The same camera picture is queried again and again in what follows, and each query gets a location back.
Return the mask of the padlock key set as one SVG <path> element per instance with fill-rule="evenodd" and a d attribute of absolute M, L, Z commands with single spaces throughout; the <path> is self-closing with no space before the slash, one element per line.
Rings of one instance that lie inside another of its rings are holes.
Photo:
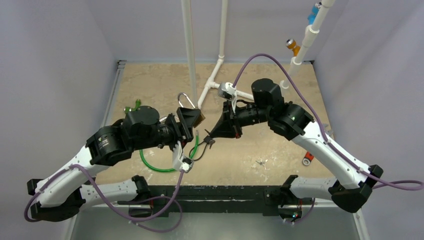
<path fill-rule="evenodd" d="M 216 141 L 214 140 L 213 137 L 211 137 L 211 133 L 207 129 L 205 129 L 205 132 L 207 133 L 207 135 L 203 139 L 203 142 L 205 142 L 209 146 L 209 148 L 211 149 L 213 144 L 216 143 Z"/>

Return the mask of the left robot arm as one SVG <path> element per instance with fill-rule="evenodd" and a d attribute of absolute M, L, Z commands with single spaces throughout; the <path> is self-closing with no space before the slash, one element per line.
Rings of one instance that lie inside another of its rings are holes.
<path fill-rule="evenodd" d="M 204 115 L 198 108 L 179 107 L 176 113 L 160 120 L 155 108 L 142 105 L 112 125 L 101 127 L 53 175 L 27 182 L 31 200 L 25 207 L 24 218 L 28 222 L 61 222 L 106 201 L 146 203 L 151 199 L 151 192 L 142 176 L 105 185 L 89 185 L 87 181 L 130 159 L 133 152 L 153 147 L 169 147 L 173 168 L 180 173 L 189 172 L 194 163 L 184 156 L 183 149 L 194 139 L 193 130 L 203 120 Z"/>

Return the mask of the aluminium frame rail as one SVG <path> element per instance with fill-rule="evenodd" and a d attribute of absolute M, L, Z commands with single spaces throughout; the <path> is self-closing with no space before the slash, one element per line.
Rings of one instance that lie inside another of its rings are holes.
<path fill-rule="evenodd" d="M 100 124 L 101 127 L 106 126 L 113 115 L 117 93 L 119 91 L 120 83 L 123 78 L 123 72 L 125 70 L 126 64 L 127 64 L 127 60 L 123 60 L 123 59 L 119 60 L 116 63 L 116 69 L 113 72 L 113 78 L 111 82 L 110 91 L 109 91 L 109 94 L 107 95 L 107 102 L 106 102 L 103 119 Z"/>

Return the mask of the adjustable wrench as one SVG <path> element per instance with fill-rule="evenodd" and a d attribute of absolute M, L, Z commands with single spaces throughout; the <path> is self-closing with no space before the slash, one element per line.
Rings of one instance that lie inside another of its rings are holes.
<path fill-rule="evenodd" d="M 302 164 L 304 166 L 308 166 L 311 164 L 313 159 L 314 159 L 314 156 L 309 151 L 307 151 L 302 159 Z"/>

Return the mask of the blue valve fitting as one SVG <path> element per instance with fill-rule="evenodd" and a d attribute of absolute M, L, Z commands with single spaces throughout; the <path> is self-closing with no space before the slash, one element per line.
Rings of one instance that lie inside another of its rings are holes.
<path fill-rule="evenodd" d="M 311 13 L 308 15 L 307 20 L 308 20 L 308 25 L 312 25 L 315 21 L 315 18 L 317 17 L 320 8 L 322 6 L 321 2 L 316 2 L 313 7 L 311 8 Z"/>

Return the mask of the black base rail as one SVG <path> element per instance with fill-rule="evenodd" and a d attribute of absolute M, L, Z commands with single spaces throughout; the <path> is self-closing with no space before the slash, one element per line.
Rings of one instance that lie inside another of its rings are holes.
<path fill-rule="evenodd" d="M 130 200 L 119 200 L 119 205 L 130 205 L 132 217 L 146 217 L 159 212 L 168 203 L 174 185 L 150 185 L 135 178 L 137 194 Z M 228 213 L 279 216 L 299 219 L 303 209 L 313 203 L 311 197 L 298 198 L 290 193 L 288 185 L 182 185 L 176 203 L 170 205 L 163 217 L 170 213 Z"/>

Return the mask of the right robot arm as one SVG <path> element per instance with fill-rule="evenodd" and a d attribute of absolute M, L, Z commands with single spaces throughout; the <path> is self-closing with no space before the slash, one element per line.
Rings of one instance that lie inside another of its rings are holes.
<path fill-rule="evenodd" d="M 285 102 L 280 87 L 271 79 L 254 81 L 251 90 L 253 101 L 238 107 L 233 85 L 220 85 L 222 114 L 210 137 L 238 139 L 243 127 L 267 123 L 275 134 L 310 152 L 333 174 L 332 178 L 291 175 L 282 185 L 282 200 L 288 204 L 303 198 L 331 200 L 342 210 L 356 213 L 369 199 L 383 169 L 355 159 L 340 147 L 304 108 Z"/>

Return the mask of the brass padlock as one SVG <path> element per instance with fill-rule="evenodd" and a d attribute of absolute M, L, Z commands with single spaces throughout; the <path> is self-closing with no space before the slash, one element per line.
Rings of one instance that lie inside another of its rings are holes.
<path fill-rule="evenodd" d="M 183 103 L 181 102 L 181 96 L 184 96 L 187 99 L 191 108 L 184 107 Z M 186 93 L 180 92 L 177 95 L 177 102 L 179 106 L 183 108 L 183 115 L 186 115 L 188 117 L 189 122 L 191 123 L 193 128 L 197 128 L 206 119 L 202 111 L 199 108 L 195 107 L 195 105 Z"/>

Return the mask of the green cable lock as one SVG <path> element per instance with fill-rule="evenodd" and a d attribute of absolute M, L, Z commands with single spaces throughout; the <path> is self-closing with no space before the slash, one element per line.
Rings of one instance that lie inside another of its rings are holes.
<path fill-rule="evenodd" d="M 184 155 L 190 158 L 194 158 L 198 151 L 200 144 L 199 131 L 195 131 L 195 138 L 193 140 L 193 150 L 184 150 Z M 158 173 L 171 173 L 176 170 L 173 168 L 172 153 L 166 152 L 164 154 L 159 153 L 159 150 L 142 149 L 139 150 L 139 156 L 141 162 L 151 171 Z"/>

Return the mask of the orange valve fitting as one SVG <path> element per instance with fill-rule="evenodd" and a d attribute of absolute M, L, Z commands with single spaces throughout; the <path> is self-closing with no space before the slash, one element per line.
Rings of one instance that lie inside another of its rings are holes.
<path fill-rule="evenodd" d="M 296 57 L 301 49 L 301 46 L 297 44 L 297 42 L 293 38 L 289 38 L 285 46 L 293 52 L 293 56 Z"/>

